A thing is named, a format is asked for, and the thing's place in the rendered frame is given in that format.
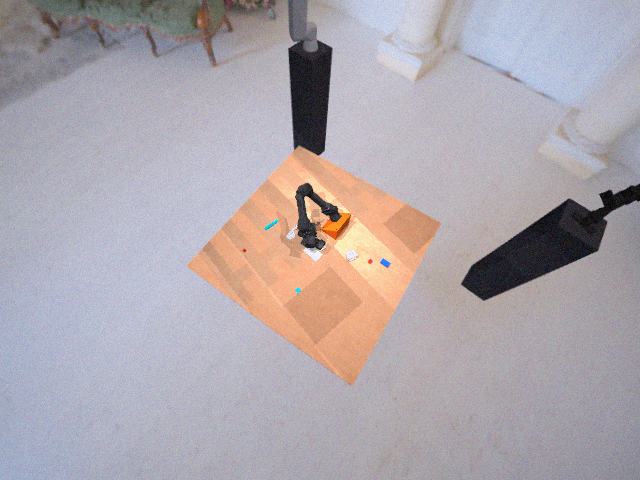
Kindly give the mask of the cyan rectangular bar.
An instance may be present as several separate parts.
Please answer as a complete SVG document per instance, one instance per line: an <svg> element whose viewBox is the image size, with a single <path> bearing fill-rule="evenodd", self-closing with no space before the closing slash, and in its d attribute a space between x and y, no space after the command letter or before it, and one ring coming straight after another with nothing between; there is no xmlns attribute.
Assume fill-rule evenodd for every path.
<svg viewBox="0 0 640 480"><path fill-rule="evenodd" d="M264 229L268 230L269 228L271 228L273 225L275 225L276 223L278 223L278 220L276 219L275 221L273 221L272 223L270 223L269 225L267 225Z"/></svg>

